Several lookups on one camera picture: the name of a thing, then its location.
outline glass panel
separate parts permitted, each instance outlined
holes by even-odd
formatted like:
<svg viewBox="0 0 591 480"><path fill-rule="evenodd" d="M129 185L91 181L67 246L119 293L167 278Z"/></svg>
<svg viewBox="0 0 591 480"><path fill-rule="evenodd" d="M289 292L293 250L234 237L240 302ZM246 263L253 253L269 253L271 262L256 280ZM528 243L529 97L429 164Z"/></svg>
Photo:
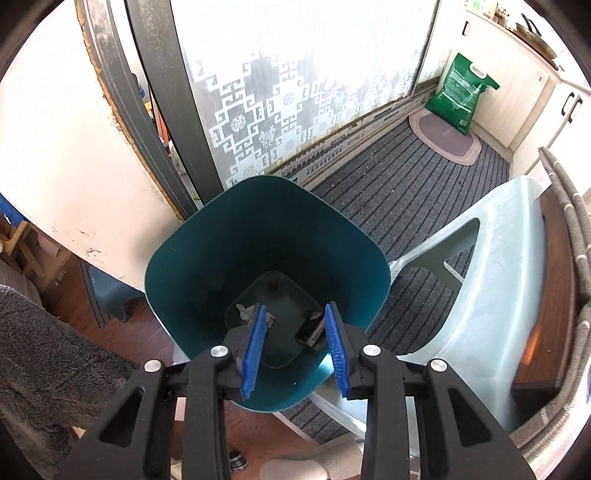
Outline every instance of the glass panel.
<svg viewBox="0 0 591 480"><path fill-rule="evenodd" d="M172 0L226 188L409 94L434 0Z"/></svg>
<svg viewBox="0 0 591 480"><path fill-rule="evenodd" d="M459 23L465 12L463 0L441 0L433 34L418 82L439 77L451 52L453 35L461 31Z"/></svg>

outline brown mat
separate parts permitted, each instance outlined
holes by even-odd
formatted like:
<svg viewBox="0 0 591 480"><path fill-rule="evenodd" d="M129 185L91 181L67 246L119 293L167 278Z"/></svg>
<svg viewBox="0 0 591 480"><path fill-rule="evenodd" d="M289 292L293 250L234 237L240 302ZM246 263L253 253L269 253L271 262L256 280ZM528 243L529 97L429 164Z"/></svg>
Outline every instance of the brown mat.
<svg viewBox="0 0 591 480"><path fill-rule="evenodd" d="M408 117L410 127L426 146L443 158L460 165L473 165L482 149L480 139L464 135L426 108Z"/></svg>

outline blue gripper pad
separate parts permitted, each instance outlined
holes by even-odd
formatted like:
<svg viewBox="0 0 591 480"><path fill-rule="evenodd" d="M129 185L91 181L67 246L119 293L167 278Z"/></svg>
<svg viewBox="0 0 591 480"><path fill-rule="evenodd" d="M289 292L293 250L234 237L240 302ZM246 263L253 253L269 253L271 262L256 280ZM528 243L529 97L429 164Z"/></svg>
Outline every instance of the blue gripper pad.
<svg viewBox="0 0 591 480"><path fill-rule="evenodd" d="M267 308L264 305L259 307L256 314L255 324L252 328L251 338L246 347L244 362L242 364L242 384L240 393L244 400L248 400L251 392L255 389L256 373L261 361L262 344L265 341L267 332Z"/></svg>
<svg viewBox="0 0 591 480"><path fill-rule="evenodd" d="M349 383L349 364L345 347L340 337L339 327L336 324L335 313L330 303L324 308L324 328L329 341L330 354L335 369L336 384L339 386L343 398L349 395L351 384Z"/></svg>

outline cabinet door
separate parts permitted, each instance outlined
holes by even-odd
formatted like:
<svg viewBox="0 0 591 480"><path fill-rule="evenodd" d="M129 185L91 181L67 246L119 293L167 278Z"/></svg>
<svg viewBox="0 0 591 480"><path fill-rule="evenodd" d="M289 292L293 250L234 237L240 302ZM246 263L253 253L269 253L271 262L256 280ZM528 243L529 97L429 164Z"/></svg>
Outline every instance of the cabinet door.
<svg viewBox="0 0 591 480"><path fill-rule="evenodd" d="M516 45L519 40L497 25L473 15L467 18L471 25L459 51L500 85L480 96L473 119L509 147L540 97L548 73Z"/></svg>
<svg viewBox="0 0 591 480"><path fill-rule="evenodd" d="M575 90L576 104L558 138L549 148L582 195L591 187L591 96Z"/></svg>
<svg viewBox="0 0 591 480"><path fill-rule="evenodd" d="M513 178L525 174L538 160L538 148L546 147L558 132L573 107L575 97L574 88L570 85L559 83L554 88L542 114L513 154Z"/></svg>

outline brown wooden seat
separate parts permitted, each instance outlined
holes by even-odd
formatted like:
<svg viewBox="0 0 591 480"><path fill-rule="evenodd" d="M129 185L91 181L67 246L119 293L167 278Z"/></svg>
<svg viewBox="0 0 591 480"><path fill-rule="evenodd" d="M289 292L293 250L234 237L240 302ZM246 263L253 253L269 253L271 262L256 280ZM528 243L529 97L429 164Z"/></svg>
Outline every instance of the brown wooden seat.
<svg viewBox="0 0 591 480"><path fill-rule="evenodd" d="M546 236L542 299L512 385L513 397L526 415L560 390L577 317L577 282L564 213L552 189L540 200Z"/></svg>

